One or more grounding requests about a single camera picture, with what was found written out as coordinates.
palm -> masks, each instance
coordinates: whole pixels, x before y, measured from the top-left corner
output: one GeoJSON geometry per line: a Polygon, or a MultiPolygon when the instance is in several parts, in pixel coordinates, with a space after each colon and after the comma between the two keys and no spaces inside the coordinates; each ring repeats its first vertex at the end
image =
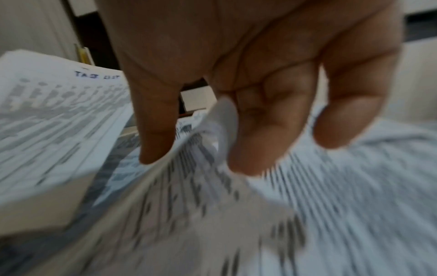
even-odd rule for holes
{"type": "Polygon", "coordinates": [[[146,162],[173,142],[179,87],[204,76],[216,94],[238,104],[240,135],[230,166],[249,174],[272,166],[306,122],[321,64],[330,104],[315,138],[326,147],[344,145],[378,113],[401,43],[393,1],[98,4],[131,86],[146,162]],[[153,112],[164,117],[159,124],[153,112]]]}

